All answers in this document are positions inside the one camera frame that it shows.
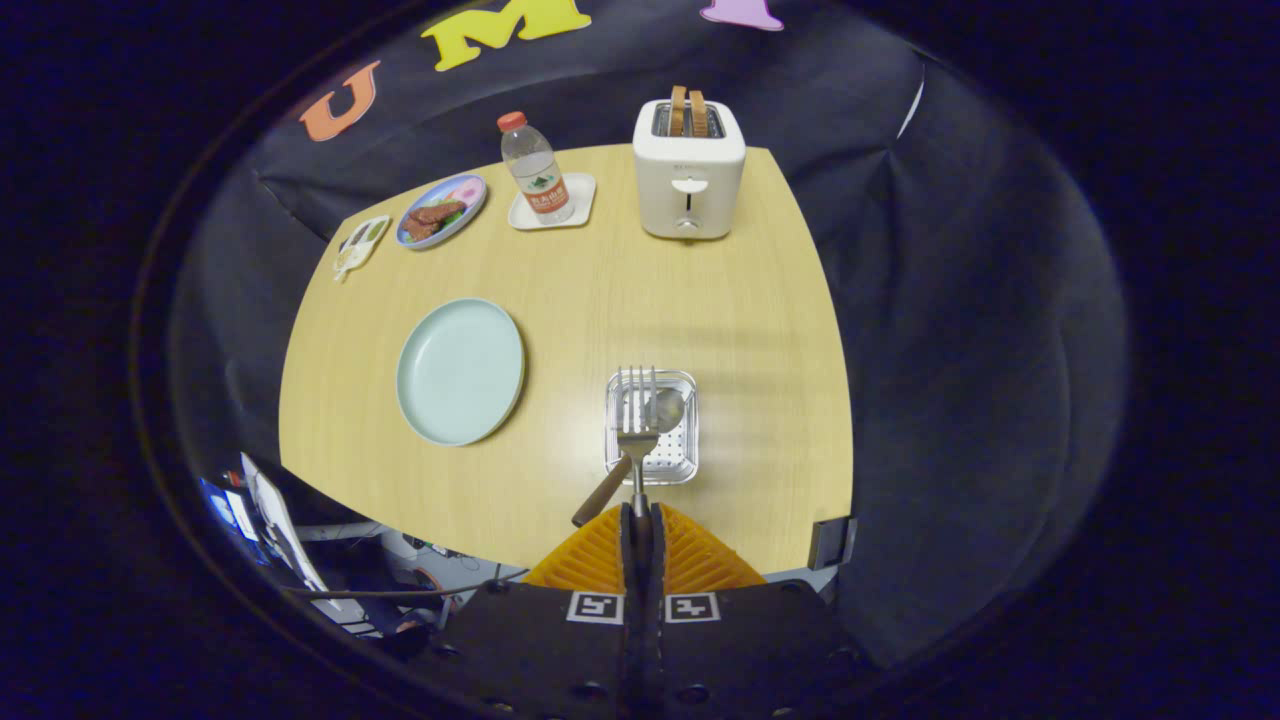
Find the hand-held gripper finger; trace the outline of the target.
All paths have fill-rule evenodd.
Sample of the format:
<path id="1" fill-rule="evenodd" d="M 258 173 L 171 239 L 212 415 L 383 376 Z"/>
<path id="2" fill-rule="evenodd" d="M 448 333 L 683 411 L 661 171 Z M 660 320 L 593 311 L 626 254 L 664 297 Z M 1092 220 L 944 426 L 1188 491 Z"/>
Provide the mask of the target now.
<path id="1" fill-rule="evenodd" d="M 676 509 L 652 506 L 643 714 L 836 719 L 878 671 L 804 580 L 764 582 Z"/>
<path id="2" fill-rule="evenodd" d="M 531 571 L 476 589 L 431 639 L 429 680 L 485 716 L 626 715 L 637 607 L 628 511 L 605 510 Z"/>

